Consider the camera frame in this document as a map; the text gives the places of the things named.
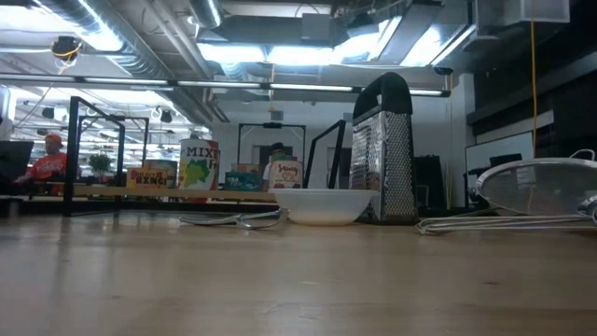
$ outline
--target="black frame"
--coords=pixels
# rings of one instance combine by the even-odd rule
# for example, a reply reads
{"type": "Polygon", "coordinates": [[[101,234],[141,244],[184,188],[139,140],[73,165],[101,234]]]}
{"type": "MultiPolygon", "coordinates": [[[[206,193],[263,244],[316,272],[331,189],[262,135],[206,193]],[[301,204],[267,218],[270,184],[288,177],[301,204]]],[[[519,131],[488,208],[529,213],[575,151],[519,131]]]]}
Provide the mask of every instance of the black frame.
{"type": "Polygon", "coordinates": [[[332,161],[332,171],[327,181],[327,188],[334,189],[336,187],[336,176],[338,176],[338,165],[340,163],[340,153],[342,150],[342,143],[344,141],[344,132],[346,130],[346,120],[338,120],[335,124],[331,125],[327,130],[314,137],[311,141],[311,149],[309,150],[309,161],[307,163],[307,170],[305,171],[305,178],[303,179],[303,188],[309,187],[309,179],[311,177],[311,169],[313,165],[313,157],[315,156],[315,147],[317,141],[324,136],[328,135],[332,131],[338,128],[338,137],[336,138],[336,148],[334,150],[334,160],[332,161]]]}
{"type": "MultiPolygon", "coordinates": [[[[85,132],[82,130],[83,128],[83,120],[85,119],[106,119],[107,121],[111,121],[118,126],[118,158],[117,158],[117,173],[116,173],[116,185],[117,187],[123,187],[123,178],[122,178],[122,168],[124,162],[124,135],[125,135],[125,126],[120,122],[125,119],[139,119],[143,120],[146,123],[145,133],[144,133],[144,141],[143,141],[143,161],[142,164],[146,160],[146,148],[147,148],[147,138],[149,135],[149,118],[129,118],[129,117],[122,117],[122,116],[114,116],[105,113],[101,109],[97,108],[95,105],[89,103],[85,99],[77,96],[71,97],[70,106],[69,106],[69,119],[68,119],[68,140],[66,143],[66,175],[64,177],[64,192],[62,196],[63,200],[63,209],[62,215],[64,217],[72,217],[73,216],[73,197],[75,196],[75,180],[76,180],[76,171],[78,167],[78,151],[79,151],[79,143],[81,139],[81,134],[85,132]],[[79,105],[83,104],[84,106],[92,109],[100,116],[79,116],[78,110],[79,105]]],[[[116,201],[116,209],[119,209],[120,197],[115,197],[116,201]]]]}
{"type": "Polygon", "coordinates": [[[239,133],[236,142],[236,163],[241,163],[241,132],[243,131],[244,126],[258,126],[263,127],[266,129],[281,129],[283,127],[295,127],[300,128],[302,130],[302,159],[305,160],[305,147],[306,147],[306,136],[307,136],[307,126],[305,125],[284,125],[279,123],[240,123],[239,124],[239,133]]]}

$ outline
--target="computer monitor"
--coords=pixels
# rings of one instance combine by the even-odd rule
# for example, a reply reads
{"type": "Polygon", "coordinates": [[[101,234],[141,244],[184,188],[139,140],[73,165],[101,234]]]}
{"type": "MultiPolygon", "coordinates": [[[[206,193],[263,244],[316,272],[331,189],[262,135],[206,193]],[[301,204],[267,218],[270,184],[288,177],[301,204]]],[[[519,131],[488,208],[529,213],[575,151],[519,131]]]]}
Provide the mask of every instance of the computer monitor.
{"type": "Polygon", "coordinates": [[[33,141],[0,141],[0,176],[15,180],[27,173],[33,141]]]}

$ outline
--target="metal utensil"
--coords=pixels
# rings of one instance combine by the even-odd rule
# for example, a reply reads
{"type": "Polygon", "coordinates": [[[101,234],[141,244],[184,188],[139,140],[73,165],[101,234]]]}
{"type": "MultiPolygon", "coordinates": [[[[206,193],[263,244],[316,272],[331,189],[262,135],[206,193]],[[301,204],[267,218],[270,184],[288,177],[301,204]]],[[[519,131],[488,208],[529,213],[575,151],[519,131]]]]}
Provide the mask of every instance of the metal utensil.
{"type": "Polygon", "coordinates": [[[183,223],[193,224],[193,225],[201,225],[201,226],[222,226],[222,225],[235,225],[241,229],[247,230],[261,230],[267,229],[272,226],[284,223],[288,218],[288,210],[285,209],[278,209],[276,211],[272,211],[269,213],[263,214],[251,214],[251,215],[234,215],[230,217],[223,217],[223,218],[203,218],[203,217],[180,217],[180,220],[183,223]],[[265,218],[265,217],[278,217],[275,221],[269,223],[251,223],[247,220],[249,219],[257,219],[257,218],[265,218]]]}
{"type": "MultiPolygon", "coordinates": [[[[594,151],[582,149],[573,156],[594,151]]],[[[597,162],[575,158],[514,161],[477,181],[479,195],[497,208],[524,216],[428,218],[420,233],[470,230],[597,229],[597,162]]]]}

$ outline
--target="red shirt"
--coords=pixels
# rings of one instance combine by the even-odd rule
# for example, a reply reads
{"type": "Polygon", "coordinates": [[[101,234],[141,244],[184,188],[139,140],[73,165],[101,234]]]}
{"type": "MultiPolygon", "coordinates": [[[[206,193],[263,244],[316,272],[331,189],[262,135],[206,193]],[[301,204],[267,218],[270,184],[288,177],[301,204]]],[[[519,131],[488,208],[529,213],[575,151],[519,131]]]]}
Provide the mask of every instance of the red shirt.
{"type": "Polygon", "coordinates": [[[54,173],[64,175],[66,173],[66,154],[50,154],[37,160],[29,173],[33,175],[34,179],[48,179],[54,173]]]}

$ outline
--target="desk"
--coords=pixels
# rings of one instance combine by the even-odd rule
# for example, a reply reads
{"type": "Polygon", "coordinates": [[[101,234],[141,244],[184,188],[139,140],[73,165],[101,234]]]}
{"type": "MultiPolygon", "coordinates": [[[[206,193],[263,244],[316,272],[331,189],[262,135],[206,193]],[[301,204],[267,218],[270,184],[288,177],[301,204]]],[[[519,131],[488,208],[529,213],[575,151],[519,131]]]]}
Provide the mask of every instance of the desk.
{"type": "Polygon", "coordinates": [[[0,334],[589,335],[597,236],[0,220],[0,334]]]}

